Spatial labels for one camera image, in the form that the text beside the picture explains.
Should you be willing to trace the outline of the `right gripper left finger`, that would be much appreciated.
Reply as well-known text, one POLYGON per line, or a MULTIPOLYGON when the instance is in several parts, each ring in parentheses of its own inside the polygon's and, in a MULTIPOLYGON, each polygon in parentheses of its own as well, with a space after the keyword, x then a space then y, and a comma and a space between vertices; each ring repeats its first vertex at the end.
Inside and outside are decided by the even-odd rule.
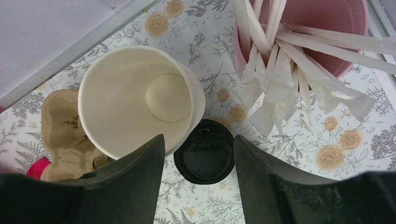
POLYGON ((132 153, 78 179, 44 182, 0 175, 3 224, 151 224, 165 159, 159 134, 132 153))

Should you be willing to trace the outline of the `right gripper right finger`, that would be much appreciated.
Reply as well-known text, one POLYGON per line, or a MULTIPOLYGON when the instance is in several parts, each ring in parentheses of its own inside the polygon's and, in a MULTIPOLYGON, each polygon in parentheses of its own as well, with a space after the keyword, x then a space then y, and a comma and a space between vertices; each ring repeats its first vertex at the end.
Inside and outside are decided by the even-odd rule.
POLYGON ((395 172, 337 181, 298 169, 238 135, 233 142, 247 224, 393 224, 395 172))

